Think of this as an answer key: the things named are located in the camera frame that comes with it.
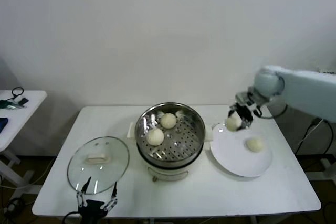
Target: blue object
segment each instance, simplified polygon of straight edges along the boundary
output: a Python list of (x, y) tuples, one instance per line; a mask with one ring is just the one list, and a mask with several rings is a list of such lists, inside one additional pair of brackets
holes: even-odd
[(8, 118), (0, 118), (0, 132), (4, 129), (7, 123), (8, 123)]

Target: black cable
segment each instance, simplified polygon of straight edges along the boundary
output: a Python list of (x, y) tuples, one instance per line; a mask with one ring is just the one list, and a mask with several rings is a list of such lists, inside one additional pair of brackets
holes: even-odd
[[(308, 132), (309, 132), (310, 128), (312, 128), (313, 126), (316, 126), (316, 125), (317, 125), (317, 124), (316, 124), (316, 121), (318, 121), (318, 120), (320, 120), (320, 119), (319, 119), (319, 118), (315, 118), (315, 119), (312, 121), (312, 123), (311, 123), (311, 124), (309, 125), (309, 127), (307, 128), (307, 130), (306, 130), (306, 132), (305, 132), (305, 134), (304, 134), (304, 136), (303, 136), (302, 139), (305, 139), (305, 138), (306, 138), (306, 136), (308, 135)], [(326, 153), (328, 152), (328, 150), (330, 149), (330, 147), (331, 147), (331, 145), (332, 145), (332, 142), (334, 141), (334, 130), (333, 130), (331, 124), (330, 124), (328, 121), (323, 120), (323, 122), (329, 127), (330, 132), (331, 132), (331, 137), (330, 137), (329, 145), (328, 145), (327, 149), (325, 149), (325, 151), (323, 152), (323, 154), (326, 154)], [(295, 152), (295, 155), (298, 154), (298, 152), (299, 152), (299, 150), (300, 150), (300, 148), (301, 148), (303, 142), (304, 142), (304, 141), (302, 141), (302, 142), (300, 143), (298, 149), (297, 149), (296, 152)]]
[[(14, 91), (16, 91), (18, 89), (21, 90), (21, 93), (20, 94), (15, 94)], [(15, 87), (15, 88), (12, 89), (12, 95), (13, 95), (13, 97), (7, 99), (6, 101), (13, 100), (13, 99), (17, 98), (19, 95), (22, 95), (24, 92), (25, 92), (24, 88), (22, 88), (22, 87)]]
[(332, 205), (332, 204), (335, 204), (336, 205), (336, 202), (328, 202), (325, 204), (325, 206), (323, 207), (323, 217), (324, 217), (324, 221), (326, 222), (326, 224), (328, 224), (328, 220), (327, 220), (327, 216), (326, 216), (326, 209), (327, 209), (327, 206), (328, 205)]
[(79, 214), (79, 212), (78, 212), (78, 211), (73, 211), (73, 212), (69, 212), (69, 213), (67, 213), (67, 214), (63, 217), (62, 224), (65, 224), (65, 220), (68, 218), (69, 215), (75, 215), (75, 214)]
[[(0, 175), (0, 180), (1, 180), (1, 184), (2, 184), (2, 183), (3, 183), (2, 175)], [(23, 207), (25, 207), (25, 203), (24, 203), (23, 199), (21, 199), (21, 198), (14, 198), (14, 199), (10, 200), (10, 201), (6, 204), (6, 206), (8, 207), (8, 205), (10, 205), (10, 204), (14, 204), (14, 201), (16, 201), (16, 200), (21, 200), (21, 201), (22, 201), (22, 204), (23, 204)], [(12, 224), (16, 224), (16, 223), (12, 220), (12, 217), (9, 216), (7, 213), (4, 212), (4, 188), (3, 188), (3, 187), (1, 187), (1, 208), (2, 208), (2, 213), (3, 213), (4, 217), (5, 217), (5, 220), (8, 219), (8, 221), (9, 221), (10, 223), (12, 223)], [(31, 221), (29, 221), (29, 222), (27, 222), (27, 223), (25, 223), (25, 224), (31, 224), (31, 223), (33, 223), (35, 220), (37, 220), (38, 218), (39, 218), (39, 217), (37, 216), (36, 218), (34, 218), (33, 220), (31, 220)]]
[[(303, 136), (302, 140), (306, 138), (306, 136), (307, 136), (307, 134), (308, 134), (308, 131), (309, 131), (310, 128), (312, 128), (313, 126), (315, 126), (315, 125), (310, 124), (310, 126), (307, 128), (306, 132), (304, 133), (304, 136)], [(303, 142), (304, 142), (304, 141), (302, 141), (302, 142), (300, 143), (298, 149), (297, 149), (296, 152), (295, 152), (295, 155), (298, 154), (299, 150), (301, 149), (301, 146), (302, 146)]]
[(260, 110), (260, 107), (257, 107), (258, 113), (254, 112), (254, 115), (262, 119), (275, 119), (275, 118), (282, 116), (287, 111), (287, 109), (288, 109), (288, 105), (286, 104), (285, 108), (279, 114), (274, 115), (274, 116), (262, 116), (262, 111)]
[(302, 216), (305, 216), (306, 219), (310, 220), (312, 223), (314, 224), (318, 224), (316, 221), (314, 221), (312, 218), (310, 218), (308, 215), (305, 215), (305, 214), (300, 214)]
[(330, 138), (329, 145), (327, 149), (325, 149), (325, 151), (323, 152), (323, 154), (326, 154), (328, 150), (330, 149), (332, 142), (334, 141), (334, 130), (328, 121), (324, 120), (324, 123), (329, 127), (330, 132), (331, 132), (331, 138)]

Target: white table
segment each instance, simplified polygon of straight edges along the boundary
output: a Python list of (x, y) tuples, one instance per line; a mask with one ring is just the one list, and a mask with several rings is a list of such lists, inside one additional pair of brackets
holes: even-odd
[[(20, 177), (16, 172), (11, 169), (13, 164), (19, 164), (20, 160), (10, 151), (6, 150), (17, 133), (26, 124), (29, 118), (34, 114), (37, 108), (41, 105), (47, 97), (45, 91), (30, 91), (24, 92), (24, 97), (29, 101), (25, 104), (24, 109), (5, 110), (0, 109), (0, 118), (8, 118), (8, 124), (0, 133), (0, 152), (10, 159), (8, 165), (0, 161), (0, 173), (2, 173), (14, 185), (22, 187), (28, 184), (29, 180), (34, 174), (34, 171), (28, 170), (24, 177)], [(0, 100), (6, 100), (13, 97), (10, 90), (0, 90)], [(40, 188), (37, 186), (30, 186), (24, 189), (18, 189), (14, 192), (12, 198), (19, 197), (23, 193), (37, 194)]]
[[(222, 122), (228, 106), (192, 106), (206, 124)], [(268, 136), (274, 158), (260, 177), (243, 178), (223, 169), (213, 158), (209, 142), (185, 179), (152, 181), (135, 140), (127, 139), (130, 122), (146, 106), (83, 108), (73, 125), (33, 206), (39, 216), (62, 217), (77, 210), (76, 192), (67, 181), (67, 166), (75, 150), (100, 136), (116, 136), (130, 151), (130, 164), (118, 182), (118, 204), (110, 218), (214, 217), (268, 215), (314, 211), (321, 207), (313, 188), (274, 120), (255, 119), (252, 129)], [(111, 190), (88, 196), (107, 201)]]

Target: green object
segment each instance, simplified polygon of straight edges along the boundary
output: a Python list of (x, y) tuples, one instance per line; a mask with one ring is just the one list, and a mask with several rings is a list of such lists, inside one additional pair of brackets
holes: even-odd
[(0, 109), (6, 108), (8, 105), (11, 105), (11, 102), (5, 101), (5, 100), (0, 100)]
[(16, 109), (22, 109), (24, 106), (21, 106), (19, 104), (15, 104), (12, 102), (8, 102), (6, 100), (0, 100), (0, 109), (8, 109), (8, 110), (16, 110)]

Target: steamed bun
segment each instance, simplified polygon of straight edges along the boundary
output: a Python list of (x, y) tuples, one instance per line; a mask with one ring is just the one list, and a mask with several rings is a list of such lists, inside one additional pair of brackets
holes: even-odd
[(176, 125), (177, 119), (174, 114), (166, 113), (161, 117), (160, 123), (162, 127), (166, 129), (171, 129)]
[(238, 115), (237, 111), (235, 111), (230, 117), (226, 119), (225, 126), (229, 131), (237, 131), (237, 129), (241, 127), (242, 122), (243, 121)]
[(252, 137), (246, 141), (247, 148), (252, 152), (261, 152), (264, 148), (264, 142), (259, 137)]
[(156, 128), (148, 131), (147, 142), (150, 145), (157, 146), (160, 145), (164, 140), (164, 134), (162, 130)]

